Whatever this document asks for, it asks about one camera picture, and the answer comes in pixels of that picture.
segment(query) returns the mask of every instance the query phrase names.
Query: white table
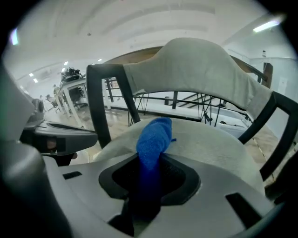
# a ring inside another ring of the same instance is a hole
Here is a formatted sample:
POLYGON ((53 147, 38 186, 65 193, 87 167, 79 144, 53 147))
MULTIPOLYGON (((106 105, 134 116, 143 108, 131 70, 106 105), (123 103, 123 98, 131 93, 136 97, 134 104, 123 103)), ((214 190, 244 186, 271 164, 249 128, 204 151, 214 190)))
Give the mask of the white table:
MULTIPOLYGON (((106 87, 105 87, 104 80, 102 80, 102 81, 103 81, 103 84, 102 84, 103 85, 103 87, 102 87, 103 95, 105 97, 106 104, 108 105, 108 108, 110 109, 111 107, 110 107, 110 101, 108 100, 107 90, 106 90, 106 87)), ((78 123, 79 127, 83 127, 83 124, 82 124, 78 114, 76 113, 73 102, 72 102, 72 100, 69 96, 69 90, 77 88, 77 87, 82 87, 82 89, 84 91, 84 94, 86 96, 86 100, 88 102, 88 96, 87 96, 87 91, 86 91, 85 85, 86 85, 86 78, 73 80, 71 82, 63 84, 63 86, 60 88, 60 90, 55 94, 55 98, 56 98, 56 101, 58 103, 58 107, 59 107, 60 111, 62 112, 63 109, 62 109, 62 105, 59 101, 59 97, 62 100, 62 103, 63 103, 64 109, 66 111, 66 114, 68 115, 68 117, 70 117, 71 115, 69 113, 68 107, 67 107, 66 103, 64 102, 64 99, 63 99, 63 96, 62 96, 63 93, 65 94, 67 103, 69 105, 69 109, 72 111, 72 114, 73 114, 76 122, 78 123)))

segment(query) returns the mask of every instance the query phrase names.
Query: black slot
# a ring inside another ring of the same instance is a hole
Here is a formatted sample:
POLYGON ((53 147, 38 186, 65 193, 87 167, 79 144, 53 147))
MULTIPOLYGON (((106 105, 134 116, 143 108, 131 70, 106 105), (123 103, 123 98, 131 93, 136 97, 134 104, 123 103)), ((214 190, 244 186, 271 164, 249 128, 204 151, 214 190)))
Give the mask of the black slot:
POLYGON ((82 175, 79 171, 74 171, 74 172, 70 172, 70 173, 65 173, 63 174, 63 177, 66 179, 71 179, 71 178, 75 178, 82 175))
POLYGON ((262 219, 262 217, 239 193, 236 192, 226 195, 225 197, 246 229, 252 227, 255 223, 262 219))

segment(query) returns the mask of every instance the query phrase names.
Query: person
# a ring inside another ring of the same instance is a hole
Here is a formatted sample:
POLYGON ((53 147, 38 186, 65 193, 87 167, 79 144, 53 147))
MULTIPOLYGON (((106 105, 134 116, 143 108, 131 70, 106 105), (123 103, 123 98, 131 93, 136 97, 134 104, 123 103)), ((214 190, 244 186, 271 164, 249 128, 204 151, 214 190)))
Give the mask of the person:
POLYGON ((54 88, 54 95, 59 91, 59 87, 56 84, 53 85, 54 88))

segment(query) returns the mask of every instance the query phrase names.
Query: white ceiling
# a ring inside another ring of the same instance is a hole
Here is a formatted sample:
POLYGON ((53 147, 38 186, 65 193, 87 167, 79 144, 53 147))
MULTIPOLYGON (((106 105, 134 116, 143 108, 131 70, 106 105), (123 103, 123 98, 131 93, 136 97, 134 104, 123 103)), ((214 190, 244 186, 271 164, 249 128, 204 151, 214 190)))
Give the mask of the white ceiling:
POLYGON ((173 38, 227 44, 267 12, 251 0, 44 0, 18 26, 2 59, 19 84, 59 77, 63 63, 85 71, 173 38))

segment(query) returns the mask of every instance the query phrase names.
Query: white fabric cover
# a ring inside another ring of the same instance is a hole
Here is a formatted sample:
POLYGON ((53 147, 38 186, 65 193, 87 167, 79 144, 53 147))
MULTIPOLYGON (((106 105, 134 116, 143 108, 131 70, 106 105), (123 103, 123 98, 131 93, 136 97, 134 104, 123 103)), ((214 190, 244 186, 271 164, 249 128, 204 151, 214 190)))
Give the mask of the white fabric cover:
MULTIPOLYGON (((142 120, 129 127, 104 147, 95 160, 136 152, 137 140, 151 120, 142 120)), ((221 167, 264 194, 263 180, 257 164, 235 137, 204 123, 181 119, 172 119, 172 133, 177 141, 171 142, 166 153, 221 167)))
POLYGON ((224 49, 201 39, 171 40, 152 58, 123 66, 134 95, 204 93, 247 110, 254 119, 271 95, 270 89, 245 73, 224 49))

